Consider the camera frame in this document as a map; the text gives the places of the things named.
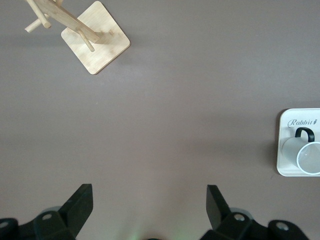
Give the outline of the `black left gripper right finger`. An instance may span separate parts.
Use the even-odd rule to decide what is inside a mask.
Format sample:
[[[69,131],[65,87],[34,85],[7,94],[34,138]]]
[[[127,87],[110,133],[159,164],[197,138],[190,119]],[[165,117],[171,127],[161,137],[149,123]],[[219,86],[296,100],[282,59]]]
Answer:
[[[256,222],[247,213],[232,210],[217,185],[206,189],[206,212],[211,229],[203,240],[306,240],[308,237],[295,224],[271,220],[267,226]]]

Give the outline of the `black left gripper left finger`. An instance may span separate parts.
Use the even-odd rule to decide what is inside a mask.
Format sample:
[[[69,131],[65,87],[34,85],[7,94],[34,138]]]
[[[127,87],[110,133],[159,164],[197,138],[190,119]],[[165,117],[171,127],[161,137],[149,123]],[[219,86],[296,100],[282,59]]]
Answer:
[[[93,211],[93,186],[82,184],[58,209],[47,210],[20,225],[15,218],[0,220],[2,240],[75,240]]]

